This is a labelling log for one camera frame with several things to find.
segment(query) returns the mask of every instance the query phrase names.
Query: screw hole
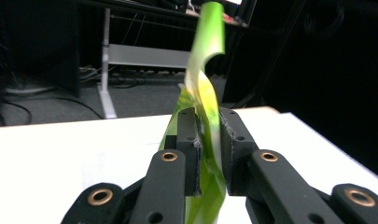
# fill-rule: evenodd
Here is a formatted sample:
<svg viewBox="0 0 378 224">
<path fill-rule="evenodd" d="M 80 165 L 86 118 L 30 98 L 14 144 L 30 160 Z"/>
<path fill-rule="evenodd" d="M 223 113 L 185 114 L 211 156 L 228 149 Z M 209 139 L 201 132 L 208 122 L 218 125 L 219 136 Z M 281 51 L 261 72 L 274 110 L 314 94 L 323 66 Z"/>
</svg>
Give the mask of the screw hole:
<svg viewBox="0 0 378 224">
<path fill-rule="evenodd" d="M 162 221 L 162 214 L 155 212 L 151 213 L 147 218 L 148 223 L 160 223 Z"/>
<path fill-rule="evenodd" d="M 93 190 L 89 197 L 87 198 L 87 202 L 90 205 L 98 206 L 108 203 L 113 197 L 113 191 L 110 189 L 96 189 Z"/>
<path fill-rule="evenodd" d="M 263 152 L 260 154 L 260 156 L 265 160 L 265 161 L 277 161 L 278 157 L 271 152 Z"/>
<path fill-rule="evenodd" d="M 365 207 L 373 207 L 375 206 L 375 200 L 369 194 L 362 192 L 356 189 L 346 189 L 345 190 L 346 197 L 349 198 L 354 203 Z"/>
<path fill-rule="evenodd" d="M 163 161 L 175 161 L 177 159 L 177 154 L 173 152 L 165 152 L 161 155 Z"/>
<path fill-rule="evenodd" d="M 325 220 L 323 220 L 322 216 L 320 216 L 318 214 L 310 214 L 310 215 L 308 215 L 308 218 L 310 219 L 310 221 L 312 223 L 316 223 L 316 224 L 325 223 Z"/>
</svg>

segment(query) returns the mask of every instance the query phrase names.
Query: floor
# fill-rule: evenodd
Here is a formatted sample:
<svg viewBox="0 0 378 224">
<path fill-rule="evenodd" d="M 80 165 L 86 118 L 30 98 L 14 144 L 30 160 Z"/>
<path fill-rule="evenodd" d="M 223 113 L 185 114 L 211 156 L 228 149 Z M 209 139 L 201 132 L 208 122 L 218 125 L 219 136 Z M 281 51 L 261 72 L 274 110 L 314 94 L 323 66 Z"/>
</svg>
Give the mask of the floor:
<svg viewBox="0 0 378 224">
<path fill-rule="evenodd" d="M 137 75 L 140 78 L 126 77 L 124 85 L 118 85 L 113 80 L 109 82 L 109 93 L 118 118 L 171 114 L 180 94 L 179 83 L 183 83 L 184 73 L 140 72 Z M 220 76 L 209 79 L 214 85 L 219 105 L 228 107 L 221 103 L 226 79 Z M 7 102 L 2 107 L 0 126 L 94 120 L 103 117 L 97 78 L 81 79 L 79 98 L 59 89 L 25 93 L 49 88 L 49 85 L 32 78 L 25 83 L 18 91 L 7 91 Z"/>
</svg>

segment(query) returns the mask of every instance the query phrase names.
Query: green plastic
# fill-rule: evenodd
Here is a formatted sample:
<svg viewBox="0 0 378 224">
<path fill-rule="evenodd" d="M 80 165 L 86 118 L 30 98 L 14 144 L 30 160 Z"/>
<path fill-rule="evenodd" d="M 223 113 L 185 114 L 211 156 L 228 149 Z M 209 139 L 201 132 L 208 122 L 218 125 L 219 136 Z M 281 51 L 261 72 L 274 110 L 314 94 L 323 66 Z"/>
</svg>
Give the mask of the green plastic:
<svg viewBox="0 0 378 224">
<path fill-rule="evenodd" d="M 204 73 L 206 63 L 224 53 L 223 6 L 216 2 L 202 5 L 197 33 L 189 56 L 185 87 L 180 93 L 165 136 L 177 134 L 177 113 L 189 107 L 201 122 L 203 156 L 201 160 L 201 197 L 187 197 L 186 223 L 215 223 L 224 202 L 226 186 L 221 172 L 220 117 L 215 90 Z"/>
</svg>

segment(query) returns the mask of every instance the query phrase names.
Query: white table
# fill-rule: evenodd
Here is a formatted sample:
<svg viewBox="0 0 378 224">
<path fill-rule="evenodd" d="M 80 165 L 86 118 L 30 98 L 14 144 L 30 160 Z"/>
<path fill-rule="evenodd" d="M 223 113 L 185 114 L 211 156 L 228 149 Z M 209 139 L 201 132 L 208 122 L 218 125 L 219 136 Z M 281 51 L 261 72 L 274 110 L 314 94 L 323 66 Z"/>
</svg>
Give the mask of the white table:
<svg viewBox="0 0 378 224">
<path fill-rule="evenodd" d="M 378 176 L 294 115 L 269 107 L 237 110 L 262 149 L 283 154 L 328 194 L 352 183 L 378 194 Z M 87 187 L 126 188 L 143 177 L 169 115 L 0 128 L 0 223 L 60 223 Z M 250 223 L 245 198 L 228 197 L 218 223 Z"/>
</svg>

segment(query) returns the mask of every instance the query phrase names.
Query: desk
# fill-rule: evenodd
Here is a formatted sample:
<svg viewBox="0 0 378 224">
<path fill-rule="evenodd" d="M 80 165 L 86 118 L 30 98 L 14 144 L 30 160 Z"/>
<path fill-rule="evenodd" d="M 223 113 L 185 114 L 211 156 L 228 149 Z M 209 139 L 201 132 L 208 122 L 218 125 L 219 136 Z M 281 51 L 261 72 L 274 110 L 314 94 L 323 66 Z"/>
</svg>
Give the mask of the desk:
<svg viewBox="0 0 378 224">
<path fill-rule="evenodd" d="M 93 3 L 93 1 L 89 0 L 84 2 L 86 4 Z M 159 14 L 159 16 L 162 17 L 172 17 L 178 21 L 190 20 L 192 22 L 197 22 L 198 16 L 193 16 L 190 14 L 177 12 L 173 10 L 167 10 L 160 7 L 147 6 L 144 4 L 135 3 L 134 1 L 105 1 L 104 3 L 101 2 L 102 1 L 99 1 L 99 3 L 95 5 L 104 6 L 104 4 L 107 4 L 108 6 L 105 9 L 104 40 L 102 48 L 102 78 L 101 83 L 98 87 L 98 92 L 101 99 L 102 108 L 104 110 L 104 118 L 116 119 L 117 114 L 107 88 L 110 64 L 186 68 L 190 52 L 182 50 L 154 49 L 137 46 L 110 44 L 109 30 L 111 8 L 120 8 L 121 10 L 137 10 L 141 13 L 144 13 L 145 15 L 148 13 L 155 13 Z"/>
<path fill-rule="evenodd" d="M 294 115 L 236 110 L 260 148 L 282 153 L 328 194 L 353 183 L 378 194 L 378 177 Z M 0 223 L 60 223 L 85 188 L 126 188 L 143 177 L 171 116 L 0 128 Z M 245 198 L 228 197 L 218 223 L 250 223 Z"/>
</svg>

